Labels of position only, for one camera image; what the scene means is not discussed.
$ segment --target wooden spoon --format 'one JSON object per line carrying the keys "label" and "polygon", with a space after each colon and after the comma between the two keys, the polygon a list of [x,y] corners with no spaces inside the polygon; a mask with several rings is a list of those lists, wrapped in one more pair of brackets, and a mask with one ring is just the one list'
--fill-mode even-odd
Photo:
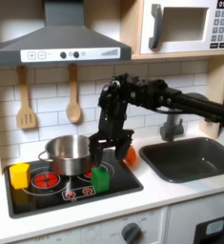
{"label": "wooden spoon", "polygon": [[81,109],[77,103],[77,66],[70,65],[70,104],[67,107],[67,117],[72,123],[77,123],[81,117]]}
{"label": "wooden spoon", "polygon": [[19,77],[20,92],[22,99],[22,108],[17,114],[17,124],[20,129],[34,128],[36,124],[35,114],[30,108],[29,94],[27,87],[27,74],[26,67],[18,67],[17,73]]}

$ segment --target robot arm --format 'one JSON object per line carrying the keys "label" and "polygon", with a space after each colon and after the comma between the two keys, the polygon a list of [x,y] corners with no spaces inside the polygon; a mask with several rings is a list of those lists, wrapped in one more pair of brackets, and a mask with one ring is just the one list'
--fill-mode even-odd
{"label": "robot arm", "polygon": [[131,130],[123,130],[128,103],[154,112],[163,112],[158,109],[161,107],[178,109],[179,112],[172,113],[194,113],[224,126],[224,105],[183,94],[160,79],[139,80],[127,74],[116,76],[101,92],[98,133],[90,137],[90,153],[96,166],[100,165],[106,148],[115,147],[118,160],[126,156],[133,134]]}

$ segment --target black sink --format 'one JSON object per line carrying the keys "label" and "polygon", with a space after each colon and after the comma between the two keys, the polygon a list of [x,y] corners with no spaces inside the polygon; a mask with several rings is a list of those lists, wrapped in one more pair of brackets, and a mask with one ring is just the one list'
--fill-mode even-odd
{"label": "black sink", "polygon": [[224,147],[209,138],[145,146],[139,154],[162,179],[173,183],[224,174]]}

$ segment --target stainless steel pot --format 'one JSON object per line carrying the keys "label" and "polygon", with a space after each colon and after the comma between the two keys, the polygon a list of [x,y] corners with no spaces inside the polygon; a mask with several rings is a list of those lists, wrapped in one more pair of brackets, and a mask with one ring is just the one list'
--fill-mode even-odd
{"label": "stainless steel pot", "polygon": [[[48,159],[41,157],[47,153]],[[55,173],[67,176],[86,173],[91,168],[89,138],[82,135],[66,135],[53,139],[39,159],[50,162]]]}

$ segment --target faucet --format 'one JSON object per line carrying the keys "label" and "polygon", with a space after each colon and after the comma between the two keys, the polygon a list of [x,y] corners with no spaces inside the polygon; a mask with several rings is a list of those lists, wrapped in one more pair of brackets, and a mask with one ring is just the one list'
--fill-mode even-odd
{"label": "faucet", "polygon": [[[188,93],[189,96],[202,99],[202,100],[208,100],[208,98],[202,94],[199,93]],[[172,110],[169,109],[169,112],[178,112],[178,110]],[[163,124],[163,126],[160,128],[160,135],[162,140],[173,142],[174,137],[176,135],[180,135],[184,133],[184,127],[183,127],[183,119],[180,119],[179,124],[175,123],[175,114],[168,114],[167,122]]]}

